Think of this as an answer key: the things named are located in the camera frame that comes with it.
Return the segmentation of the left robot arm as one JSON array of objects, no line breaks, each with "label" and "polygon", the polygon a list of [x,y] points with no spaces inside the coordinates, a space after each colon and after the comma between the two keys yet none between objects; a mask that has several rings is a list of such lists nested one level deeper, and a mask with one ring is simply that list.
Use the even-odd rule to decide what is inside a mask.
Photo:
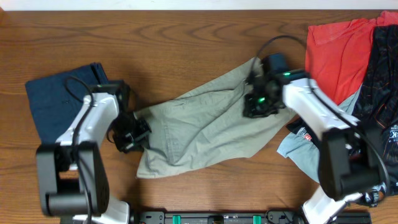
[{"label": "left robot arm", "polygon": [[152,130],[128,109],[131,89],[124,81],[84,87],[87,94],[70,127],[37,148],[42,212],[62,223],[133,223],[129,204],[110,194],[100,146],[112,133],[118,151],[143,151]]}]

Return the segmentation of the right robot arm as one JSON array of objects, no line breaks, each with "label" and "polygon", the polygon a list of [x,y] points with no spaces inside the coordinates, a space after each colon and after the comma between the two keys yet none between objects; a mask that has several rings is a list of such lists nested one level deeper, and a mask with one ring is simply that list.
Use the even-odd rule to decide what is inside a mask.
[{"label": "right robot arm", "polygon": [[387,187],[389,174],[378,154],[377,128],[347,114],[319,89],[305,70],[291,70],[282,54],[254,57],[249,67],[243,115],[264,118],[289,108],[320,141],[319,187],[294,214],[280,214],[281,223],[359,223],[362,215],[341,211],[370,192]]}]

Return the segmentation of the navy blue shorts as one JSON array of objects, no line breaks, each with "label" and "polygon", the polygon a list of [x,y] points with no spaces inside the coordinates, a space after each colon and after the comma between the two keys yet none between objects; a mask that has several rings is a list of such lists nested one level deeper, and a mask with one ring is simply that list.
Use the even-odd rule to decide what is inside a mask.
[{"label": "navy blue shorts", "polygon": [[30,111],[43,143],[55,142],[69,128],[82,107],[86,89],[75,80],[67,80],[68,77],[77,77],[87,85],[108,83],[100,63],[26,82]]}]

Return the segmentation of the khaki shorts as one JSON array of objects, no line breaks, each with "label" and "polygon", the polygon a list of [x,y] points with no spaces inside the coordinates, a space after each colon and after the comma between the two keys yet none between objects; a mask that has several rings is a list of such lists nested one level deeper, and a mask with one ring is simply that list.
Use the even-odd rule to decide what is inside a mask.
[{"label": "khaki shorts", "polygon": [[156,179],[252,157],[295,113],[282,109],[265,118],[243,116],[251,63],[164,103],[136,113],[152,132],[137,169],[140,179]]}]

